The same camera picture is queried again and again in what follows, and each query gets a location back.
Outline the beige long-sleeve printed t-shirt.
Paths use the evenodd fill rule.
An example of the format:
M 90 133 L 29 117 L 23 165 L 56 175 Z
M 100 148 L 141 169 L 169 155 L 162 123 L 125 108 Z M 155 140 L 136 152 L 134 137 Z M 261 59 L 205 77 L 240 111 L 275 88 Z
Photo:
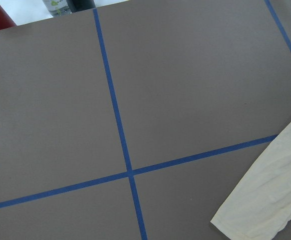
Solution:
M 272 240 L 291 220 L 291 122 L 267 146 L 211 223 L 231 240 Z

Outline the dark bottle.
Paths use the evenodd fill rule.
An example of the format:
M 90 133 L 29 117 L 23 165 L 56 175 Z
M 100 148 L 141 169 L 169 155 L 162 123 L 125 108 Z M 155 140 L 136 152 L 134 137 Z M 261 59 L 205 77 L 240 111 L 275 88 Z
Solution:
M 96 7 L 93 0 L 66 0 L 72 13 L 81 12 Z

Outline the clear labelled bottle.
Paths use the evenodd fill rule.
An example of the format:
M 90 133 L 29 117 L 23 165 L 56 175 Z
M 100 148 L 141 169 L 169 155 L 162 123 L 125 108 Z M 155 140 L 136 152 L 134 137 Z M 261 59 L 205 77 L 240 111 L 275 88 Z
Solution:
M 42 0 L 52 17 L 71 14 L 71 9 L 66 0 Z

